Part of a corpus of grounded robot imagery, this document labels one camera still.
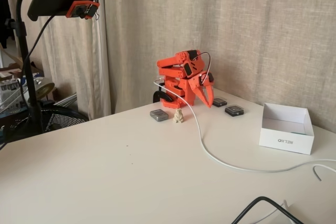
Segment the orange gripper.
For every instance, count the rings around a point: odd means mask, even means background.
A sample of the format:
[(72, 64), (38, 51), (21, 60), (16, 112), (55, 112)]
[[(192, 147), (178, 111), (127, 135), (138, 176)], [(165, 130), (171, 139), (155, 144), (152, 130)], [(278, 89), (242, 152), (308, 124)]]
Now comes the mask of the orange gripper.
[[(211, 55), (208, 52), (188, 51), (188, 59), (184, 62), (184, 70), (189, 85), (195, 95), (207, 106), (211, 107), (214, 100), (214, 78), (210, 73)], [(205, 62), (202, 55), (208, 55), (208, 67), (204, 70)]]

